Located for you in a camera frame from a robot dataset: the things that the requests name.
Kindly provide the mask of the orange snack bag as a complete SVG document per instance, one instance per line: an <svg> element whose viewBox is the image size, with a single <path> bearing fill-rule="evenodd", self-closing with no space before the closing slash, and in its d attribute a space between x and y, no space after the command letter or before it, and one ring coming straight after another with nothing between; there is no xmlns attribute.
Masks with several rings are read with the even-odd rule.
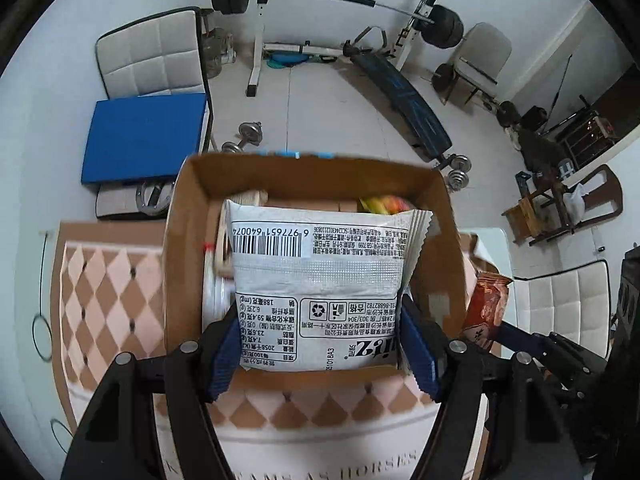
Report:
<svg viewBox="0 0 640 480"><path fill-rule="evenodd" d="M477 273L476 284L461 329L465 339L484 350L491 349L506 313L511 283L510 278L501 274Z"/></svg>

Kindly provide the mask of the red white long snack packet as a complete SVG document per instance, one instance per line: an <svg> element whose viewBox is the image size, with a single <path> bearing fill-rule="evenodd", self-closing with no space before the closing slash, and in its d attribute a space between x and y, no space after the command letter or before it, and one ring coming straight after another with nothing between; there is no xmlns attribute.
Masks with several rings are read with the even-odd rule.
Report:
<svg viewBox="0 0 640 480"><path fill-rule="evenodd" d="M202 330L220 321L233 304L235 284L232 278L209 275L203 281Z"/></svg>

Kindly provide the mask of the cardboard milk carton box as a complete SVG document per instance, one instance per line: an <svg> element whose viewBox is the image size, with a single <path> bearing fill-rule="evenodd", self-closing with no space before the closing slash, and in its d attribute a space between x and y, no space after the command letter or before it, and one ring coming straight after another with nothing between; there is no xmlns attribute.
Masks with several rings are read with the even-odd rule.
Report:
<svg viewBox="0 0 640 480"><path fill-rule="evenodd" d="M459 234L434 169L376 159L209 153L178 175L164 244L166 344L202 332L204 246L228 232L244 348L266 372L396 361L399 298L454 337Z"/></svg>

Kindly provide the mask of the white quilted chair right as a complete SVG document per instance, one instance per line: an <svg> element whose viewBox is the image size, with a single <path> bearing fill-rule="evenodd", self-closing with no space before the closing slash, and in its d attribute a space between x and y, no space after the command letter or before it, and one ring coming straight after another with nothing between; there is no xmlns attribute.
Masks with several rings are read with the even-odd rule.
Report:
<svg viewBox="0 0 640 480"><path fill-rule="evenodd" d="M596 260L536 278L514 278L504 319L527 333L560 334L605 358L611 316L608 264Z"/></svg>

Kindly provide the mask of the checkered table mat with text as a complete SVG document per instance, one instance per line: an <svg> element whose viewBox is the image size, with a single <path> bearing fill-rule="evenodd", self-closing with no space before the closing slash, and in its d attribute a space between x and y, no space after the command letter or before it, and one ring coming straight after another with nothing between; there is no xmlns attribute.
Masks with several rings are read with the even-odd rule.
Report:
<svg viewBox="0 0 640 480"><path fill-rule="evenodd" d="M80 423L120 352L166 351L159 223L64 222L52 272L51 315L58 321L53 361L67 421ZM356 341L329 346L330 364L291 363L293 325L269 308L246 332L229 388L209 415L239 479L407 479L437 408L398 370L393 341L367 344L366 362L344 361Z"/></svg>

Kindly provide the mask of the white squat rack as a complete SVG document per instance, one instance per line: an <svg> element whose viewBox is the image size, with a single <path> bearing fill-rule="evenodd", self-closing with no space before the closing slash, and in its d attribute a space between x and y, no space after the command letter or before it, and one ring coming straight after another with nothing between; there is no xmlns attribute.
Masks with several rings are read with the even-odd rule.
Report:
<svg viewBox="0 0 640 480"><path fill-rule="evenodd" d="M269 36L266 34L267 21L265 18L266 7L269 0L256 0L257 18L253 49L253 67L250 71L250 79L246 87L246 95L254 98L257 94L260 71L262 70L262 58L268 54L282 51L289 54L309 55L309 56L333 56L337 58L343 54L343 45L337 41L334 29L329 26L331 23L344 21L344 16L335 11L331 13L318 14L310 18L311 26L318 29L308 38L303 37L303 32L309 27L303 27L299 23L292 25L292 32L289 35L277 34ZM367 8L380 8L383 5L374 0L333 0L342 3L360 4ZM416 37L424 38L427 34L433 34L434 38L428 40L429 44L435 47L446 49L446 41L439 40L439 21L432 18L435 10L438 9L436 0L420 0L416 10L407 12L399 9L397 12L408 18L407 24L398 32L396 40L392 44L383 44L383 54L392 60L396 70L401 70L408 60L408 56L413 48Z"/></svg>

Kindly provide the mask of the grey folding chair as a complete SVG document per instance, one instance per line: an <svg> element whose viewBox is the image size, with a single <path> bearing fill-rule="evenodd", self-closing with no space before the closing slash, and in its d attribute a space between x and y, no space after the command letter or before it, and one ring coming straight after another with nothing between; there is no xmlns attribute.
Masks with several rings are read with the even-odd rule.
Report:
<svg viewBox="0 0 640 480"><path fill-rule="evenodd" d="M479 22L466 33L449 62L437 67L432 86L445 95L447 103L456 84L463 80L472 87L465 104L480 94L484 107L490 110L496 102L498 76L511 53L512 42L503 32L494 25Z"/></svg>

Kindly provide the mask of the white grey snack packet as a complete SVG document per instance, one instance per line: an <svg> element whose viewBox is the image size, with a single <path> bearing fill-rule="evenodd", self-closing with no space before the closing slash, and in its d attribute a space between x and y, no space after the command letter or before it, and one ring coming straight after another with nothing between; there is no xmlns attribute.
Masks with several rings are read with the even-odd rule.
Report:
<svg viewBox="0 0 640 480"><path fill-rule="evenodd" d="M395 364L400 296L432 217L228 202L241 366L293 373Z"/></svg>

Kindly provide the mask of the small wooden stool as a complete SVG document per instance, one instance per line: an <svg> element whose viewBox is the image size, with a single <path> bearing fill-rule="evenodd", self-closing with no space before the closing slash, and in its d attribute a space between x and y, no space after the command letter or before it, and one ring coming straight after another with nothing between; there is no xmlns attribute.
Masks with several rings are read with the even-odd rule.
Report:
<svg viewBox="0 0 640 480"><path fill-rule="evenodd" d="M502 216L509 223L517 245L532 242L553 226L550 214L528 197L521 198L515 206L503 211Z"/></svg>

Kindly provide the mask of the colourful candy bag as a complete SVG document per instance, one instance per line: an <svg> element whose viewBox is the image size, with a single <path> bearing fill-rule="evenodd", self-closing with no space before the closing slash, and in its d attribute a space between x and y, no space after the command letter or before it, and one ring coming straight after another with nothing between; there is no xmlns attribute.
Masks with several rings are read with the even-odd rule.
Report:
<svg viewBox="0 0 640 480"><path fill-rule="evenodd" d="M413 204L408 200L393 195L362 198L360 205L364 211L370 212L370 214L385 214L386 216L414 209Z"/></svg>

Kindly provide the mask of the black dumbbell on floor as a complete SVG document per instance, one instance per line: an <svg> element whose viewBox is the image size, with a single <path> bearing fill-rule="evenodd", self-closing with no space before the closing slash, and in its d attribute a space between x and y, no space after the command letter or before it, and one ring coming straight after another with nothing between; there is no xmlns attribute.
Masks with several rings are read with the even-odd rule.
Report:
<svg viewBox="0 0 640 480"><path fill-rule="evenodd" d="M502 128L511 128L521 121L521 114L513 102L503 101L496 109L496 118Z"/></svg>

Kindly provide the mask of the dark wooden chair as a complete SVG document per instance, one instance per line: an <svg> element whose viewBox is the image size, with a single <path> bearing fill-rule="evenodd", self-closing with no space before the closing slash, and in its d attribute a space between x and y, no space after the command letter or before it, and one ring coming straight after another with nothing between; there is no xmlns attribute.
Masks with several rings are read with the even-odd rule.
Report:
<svg viewBox="0 0 640 480"><path fill-rule="evenodd" d="M527 199L532 202L540 196L546 199L541 208L555 206L560 225L534 235L530 246L592 228L617 218L624 211L622 185L608 165L597 166L571 188L558 179L549 181L529 193Z"/></svg>

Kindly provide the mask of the white Franzzi cookie packet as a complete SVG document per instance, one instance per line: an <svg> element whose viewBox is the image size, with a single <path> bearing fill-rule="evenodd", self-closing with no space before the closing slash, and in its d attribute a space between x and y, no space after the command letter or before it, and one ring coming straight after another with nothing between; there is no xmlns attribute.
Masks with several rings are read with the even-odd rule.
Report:
<svg viewBox="0 0 640 480"><path fill-rule="evenodd" d="M228 234L228 202L238 205L264 206L268 193L261 190L249 190L226 198L221 205L217 237L214 244L213 269L222 278L233 278L231 240Z"/></svg>

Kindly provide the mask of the white quilted chair with blue cushion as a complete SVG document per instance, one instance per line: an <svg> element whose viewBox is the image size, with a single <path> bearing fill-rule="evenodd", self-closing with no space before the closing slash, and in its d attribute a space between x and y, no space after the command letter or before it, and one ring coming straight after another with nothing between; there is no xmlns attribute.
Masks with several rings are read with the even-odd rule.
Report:
<svg viewBox="0 0 640 480"><path fill-rule="evenodd" d="M183 162L213 147L201 11L122 25L99 36L94 54L106 97L94 107L80 182L96 189L100 220L162 218Z"/></svg>

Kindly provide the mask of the black sit-up bench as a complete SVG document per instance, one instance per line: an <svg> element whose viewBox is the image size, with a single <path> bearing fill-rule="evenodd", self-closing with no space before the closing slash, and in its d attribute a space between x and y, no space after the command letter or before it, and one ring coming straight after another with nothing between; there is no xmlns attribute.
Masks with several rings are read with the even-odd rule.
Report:
<svg viewBox="0 0 640 480"><path fill-rule="evenodd" d="M358 42L373 29L382 36L382 47L378 50L360 48ZM439 168L444 168L456 157L447 155L452 148L448 133L432 108L423 99L422 94L388 60L383 50L387 47L387 35L380 26L367 26L354 40L347 40L343 46L343 55L363 71L378 90L390 100L390 106L397 112L418 140L429 160L437 160Z"/></svg>

